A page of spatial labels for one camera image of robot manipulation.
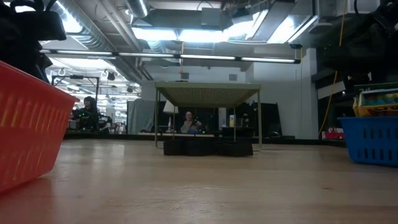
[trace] blue basket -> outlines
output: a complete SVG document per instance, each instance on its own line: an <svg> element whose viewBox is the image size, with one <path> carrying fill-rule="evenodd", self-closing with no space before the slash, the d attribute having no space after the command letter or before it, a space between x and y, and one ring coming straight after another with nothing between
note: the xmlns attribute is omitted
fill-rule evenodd
<svg viewBox="0 0 398 224"><path fill-rule="evenodd" d="M339 119L353 162L398 166L398 117Z"/></svg>

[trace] desk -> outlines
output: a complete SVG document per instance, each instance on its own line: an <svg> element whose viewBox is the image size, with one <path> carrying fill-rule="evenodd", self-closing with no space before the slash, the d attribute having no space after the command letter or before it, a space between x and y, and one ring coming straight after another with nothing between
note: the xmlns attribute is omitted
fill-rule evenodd
<svg viewBox="0 0 398 224"><path fill-rule="evenodd" d="M138 133L138 135L154 136L155 133ZM180 137L200 137L200 138L212 138L214 134L172 134L172 133L157 133L158 136L180 136Z"/></svg>
<svg viewBox="0 0 398 224"><path fill-rule="evenodd" d="M190 83L190 82L155 82L155 146L157 147L157 116L160 94L174 106L204 108L234 108L257 94L259 135L261 128L260 84L250 83ZM234 140L236 140L236 122L234 122Z"/></svg>

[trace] person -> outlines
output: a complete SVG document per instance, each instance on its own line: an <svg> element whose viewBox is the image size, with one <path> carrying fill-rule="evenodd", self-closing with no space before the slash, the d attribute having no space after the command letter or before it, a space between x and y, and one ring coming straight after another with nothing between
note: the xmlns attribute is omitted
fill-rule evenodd
<svg viewBox="0 0 398 224"><path fill-rule="evenodd" d="M84 108L72 111L71 119L78 120L80 129L97 129L99 113L96 100L87 96L84 104Z"/></svg>
<svg viewBox="0 0 398 224"><path fill-rule="evenodd" d="M187 113L185 113L185 122L184 125L181 127L181 133L189 133L189 131L198 131L200 126L201 126L201 122L199 121L195 121L192 119L192 113L190 111L187 111Z"/></svg>
<svg viewBox="0 0 398 224"><path fill-rule="evenodd" d="M98 109L96 106L96 100L91 97L91 96L87 96L84 99L84 104L85 104L85 111L91 113L91 114L96 114L98 113Z"/></svg>

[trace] red basket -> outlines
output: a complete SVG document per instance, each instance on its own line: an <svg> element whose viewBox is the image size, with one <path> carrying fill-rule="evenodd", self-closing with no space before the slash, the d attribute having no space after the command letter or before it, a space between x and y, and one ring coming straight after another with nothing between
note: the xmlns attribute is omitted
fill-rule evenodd
<svg viewBox="0 0 398 224"><path fill-rule="evenodd" d="M54 167L78 99L0 61L0 192Z"/></svg>

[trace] wooden floor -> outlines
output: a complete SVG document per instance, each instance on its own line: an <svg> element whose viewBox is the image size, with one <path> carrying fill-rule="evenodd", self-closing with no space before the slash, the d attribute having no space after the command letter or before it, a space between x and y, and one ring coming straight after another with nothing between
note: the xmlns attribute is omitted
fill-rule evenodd
<svg viewBox="0 0 398 224"><path fill-rule="evenodd" d="M165 157L153 145L65 141L51 173L0 195L0 223L398 223L398 169L346 149Z"/></svg>

